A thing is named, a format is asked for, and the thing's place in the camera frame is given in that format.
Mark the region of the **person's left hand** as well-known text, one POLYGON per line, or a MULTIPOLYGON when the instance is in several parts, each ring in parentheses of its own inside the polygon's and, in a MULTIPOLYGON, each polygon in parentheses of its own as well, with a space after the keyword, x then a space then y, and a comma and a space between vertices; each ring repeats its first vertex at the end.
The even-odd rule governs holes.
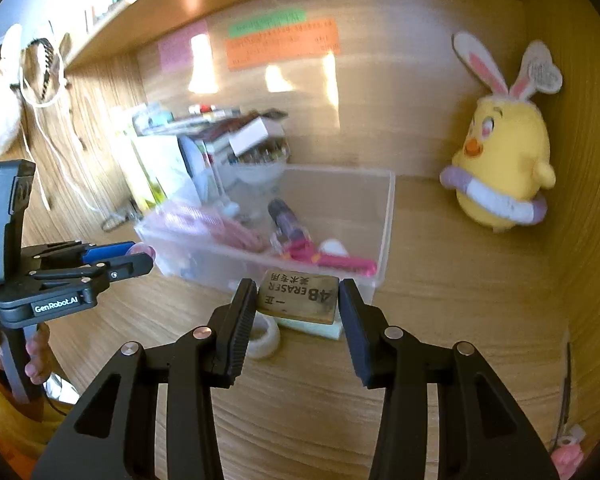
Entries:
MULTIPOLYGON (((43 385, 53 371, 53 352, 50 348, 50 329, 45 323, 38 324, 33 335, 26 341, 29 361, 24 372, 32 384, 43 385)), ((0 370, 4 370, 0 356, 0 370)))

